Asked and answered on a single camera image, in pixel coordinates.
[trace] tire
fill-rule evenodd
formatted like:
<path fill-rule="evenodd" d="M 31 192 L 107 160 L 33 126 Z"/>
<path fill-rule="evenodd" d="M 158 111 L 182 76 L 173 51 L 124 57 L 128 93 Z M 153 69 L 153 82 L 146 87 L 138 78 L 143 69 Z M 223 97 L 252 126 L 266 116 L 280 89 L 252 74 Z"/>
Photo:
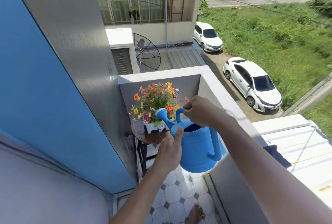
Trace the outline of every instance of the tire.
<path fill-rule="evenodd" d="M 225 71 L 225 78 L 230 80 L 230 72 L 228 70 Z"/>
<path fill-rule="evenodd" d="M 246 102 L 250 107 L 253 107 L 255 105 L 255 99 L 252 96 L 248 96 Z"/>

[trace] hand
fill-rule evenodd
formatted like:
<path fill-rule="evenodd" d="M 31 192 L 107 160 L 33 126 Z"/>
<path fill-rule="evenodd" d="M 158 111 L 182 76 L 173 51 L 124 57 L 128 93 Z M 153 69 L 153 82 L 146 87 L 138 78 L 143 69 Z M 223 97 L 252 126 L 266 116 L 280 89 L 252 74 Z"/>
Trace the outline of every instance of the hand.
<path fill-rule="evenodd" d="M 209 99 L 196 95 L 183 106 L 183 112 L 195 124 L 201 127 L 213 127 L 216 121 L 234 120 L 225 111 L 218 108 Z"/>
<path fill-rule="evenodd" d="M 181 141 L 183 137 L 183 128 L 179 127 L 175 133 L 175 138 L 168 131 L 166 137 L 161 141 L 157 156 L 153 163 L 153 169 L 167 176 L 180 163 L 182 155 Z"/>

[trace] car hood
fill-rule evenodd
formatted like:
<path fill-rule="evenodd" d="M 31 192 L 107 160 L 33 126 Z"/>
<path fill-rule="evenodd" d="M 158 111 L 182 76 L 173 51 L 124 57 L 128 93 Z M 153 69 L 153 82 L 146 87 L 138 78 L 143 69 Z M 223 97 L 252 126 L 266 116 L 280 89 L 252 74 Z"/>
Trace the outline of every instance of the car hood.
<path fill-rule="evenodd" d="M 280 92 L 276 88 L 269 91 L 255 91 L 255 93 L 261 100 L 271 105 L 279 104 L 282 98 Z"/>
<path fill-rule="evenodd" d="M 222 45 L 222 39 L 219 37 L 215 38 L 204 38 L 205 43 L 211 45 L 211 46 L 221 46 Z"/>

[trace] forearm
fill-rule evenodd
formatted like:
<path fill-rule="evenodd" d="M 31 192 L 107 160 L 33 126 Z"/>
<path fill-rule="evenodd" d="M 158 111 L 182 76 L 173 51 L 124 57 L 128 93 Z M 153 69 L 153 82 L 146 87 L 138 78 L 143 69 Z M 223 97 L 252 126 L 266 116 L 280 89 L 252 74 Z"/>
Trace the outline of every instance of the forearm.
<path fill-rule="evenodd" d="M 110 224 L 145 223 L 153 200 L 165 178 L 164 173 L 152 166 Z"/>
<path fill-rule="evenodd" d="M 230 156 L 271 223 L 330 223 L 331 210 L 233 118 L 214 122 Z"/>

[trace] watering can opening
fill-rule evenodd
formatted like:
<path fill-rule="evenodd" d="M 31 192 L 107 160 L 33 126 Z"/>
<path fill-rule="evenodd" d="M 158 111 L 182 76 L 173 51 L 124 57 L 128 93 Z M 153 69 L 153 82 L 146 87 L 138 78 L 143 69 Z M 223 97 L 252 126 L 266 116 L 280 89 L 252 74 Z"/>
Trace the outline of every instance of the watering can opening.
<path fill-rule="evenodd" d="M 186 127 L 183 132 L 193 132 L 193 131 L 196 131 L 196 130 L 199 130 L 201 128 L 201 126 L 193 123 L 191 125 L 189 125 L 188 127 Z"/>

